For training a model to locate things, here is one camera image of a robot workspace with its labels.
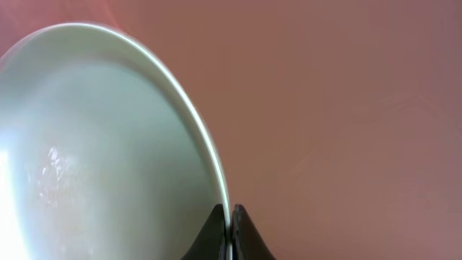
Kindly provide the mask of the light blue plate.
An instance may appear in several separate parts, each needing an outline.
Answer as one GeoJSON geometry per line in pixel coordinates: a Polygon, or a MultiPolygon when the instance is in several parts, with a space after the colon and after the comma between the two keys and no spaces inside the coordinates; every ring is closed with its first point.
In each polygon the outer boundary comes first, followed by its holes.
{"type": "Polygon", "coordinates": [[[141,43],[65,23],[1,57],[3,259],[179,259],[218,204],[212,138],[141,43]]]}

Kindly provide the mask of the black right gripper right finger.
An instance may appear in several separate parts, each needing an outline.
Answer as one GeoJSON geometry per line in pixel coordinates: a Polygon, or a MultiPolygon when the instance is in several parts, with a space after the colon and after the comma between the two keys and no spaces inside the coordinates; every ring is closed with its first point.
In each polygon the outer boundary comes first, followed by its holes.
{"type": "Polygon", "coordinates": [[[276,260],[242,204],[232,212],[231,241],[233,260],[276,260]]]}

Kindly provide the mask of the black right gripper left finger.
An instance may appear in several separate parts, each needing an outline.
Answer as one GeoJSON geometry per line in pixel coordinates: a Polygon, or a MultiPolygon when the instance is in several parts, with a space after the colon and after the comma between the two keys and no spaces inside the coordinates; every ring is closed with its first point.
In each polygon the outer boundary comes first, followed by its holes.
{"type": "Polygon", "coordinates": [[[227,235],[223,206],[214,206],[199,234],[181,260],[225,260],[227,235]]]}

